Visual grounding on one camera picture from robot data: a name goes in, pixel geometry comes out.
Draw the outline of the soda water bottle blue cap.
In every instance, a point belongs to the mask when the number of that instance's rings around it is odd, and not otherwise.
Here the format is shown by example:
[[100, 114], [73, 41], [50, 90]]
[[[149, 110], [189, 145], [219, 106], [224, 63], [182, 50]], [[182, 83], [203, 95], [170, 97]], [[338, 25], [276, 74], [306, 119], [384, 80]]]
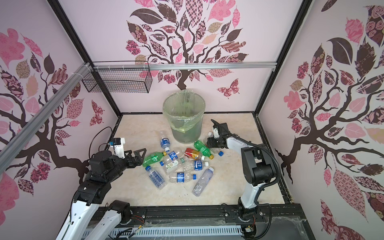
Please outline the soda water bottle blue cap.
[[150, 180], [156, 186], [157, 189], [161, 190], [166, 186], [166, 181], [157, 168], [147, 166], [145, 167], [145, 170], [148, 173]]

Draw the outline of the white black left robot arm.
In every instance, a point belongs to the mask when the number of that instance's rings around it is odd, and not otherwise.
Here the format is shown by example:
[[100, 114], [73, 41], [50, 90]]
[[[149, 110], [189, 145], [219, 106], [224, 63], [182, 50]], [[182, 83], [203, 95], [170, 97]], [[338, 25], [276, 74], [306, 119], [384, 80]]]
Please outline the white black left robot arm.
[[[123, 151], [122, 156], [113, 155], [108, 150], [94, 154], [89, 164], [91, 166], [86, 179], [75, 192], [69, 214], [59, 231], [57, 240], [80, 240], [92, 217], [112, 188], [112, 182], [123, 175], [126, 169], [141, 166], [147, 149]], [[104, 240], [118, 224], [127, 224], [133, 213], [130, 204], [115, 200], [86, 237], [87, 240]]]

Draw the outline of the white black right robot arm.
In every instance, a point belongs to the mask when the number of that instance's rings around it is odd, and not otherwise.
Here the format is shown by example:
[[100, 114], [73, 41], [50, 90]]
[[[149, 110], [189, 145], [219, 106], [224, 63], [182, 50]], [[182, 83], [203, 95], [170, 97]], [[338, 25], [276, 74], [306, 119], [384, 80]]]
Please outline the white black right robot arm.
[[280, 165], [264, 144], [254, 144], [231, 133], [226, 123], [220, 124], [215, 120], [211, 122], [214, 135], [208, 138], [207, 146], [230, 149], [241, 156], [243, 175], [248, 184], [239, 198], [238, 213], [245, 220], [266, 205], [259, 202], [259, 197], [262, 191], [279, 182]]

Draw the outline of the tall clear bottle white cap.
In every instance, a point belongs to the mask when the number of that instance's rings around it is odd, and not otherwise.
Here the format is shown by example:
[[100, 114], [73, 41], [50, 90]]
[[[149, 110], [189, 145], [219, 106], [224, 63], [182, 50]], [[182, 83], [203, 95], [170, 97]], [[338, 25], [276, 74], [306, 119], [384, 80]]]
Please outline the tall clear bottle white cap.
[[196, 196], [196, 197], [199, 197], [202, 192], [204, 191], [204, 189], [207, 187], [208, 183], [210, 182], [210, 180], [212, 179], [213, 175], [214, 175], [214, 168], [213, 167], [209, 167], [208, 169], [206, 169], [203, 173], [203, 175], [200, 177], [200, 179], [198, 180], [198, 182], [196, 183], [196, 185], [194, 186], [194, 189], [192, 191], [192, 193]]

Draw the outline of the green bottle yellow cap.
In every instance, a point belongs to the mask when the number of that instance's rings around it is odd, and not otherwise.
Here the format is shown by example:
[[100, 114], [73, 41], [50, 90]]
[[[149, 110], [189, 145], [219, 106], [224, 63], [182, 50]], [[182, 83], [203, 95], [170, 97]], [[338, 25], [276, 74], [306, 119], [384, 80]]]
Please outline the green bottle yellow cap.
[[208, 157], [210, 160], [214, 158], [214, 155], [211, 153], [211, 150], [200, 140], [194, 142], [194, 147], [202, 153], [204, 157]]
[[167, 155], [166, 152], [155, 152], [155, 153], [152, 153], [152, 154], [150, 154], [150, 155], [148, 155], [147, 157], [144, 158], [142, 166], [144, 168], [146, 168], [147, 166], [150, 166], [152, 164], [160, 162], [163, 159], [163, 157], [166, 156], [166, 155]]

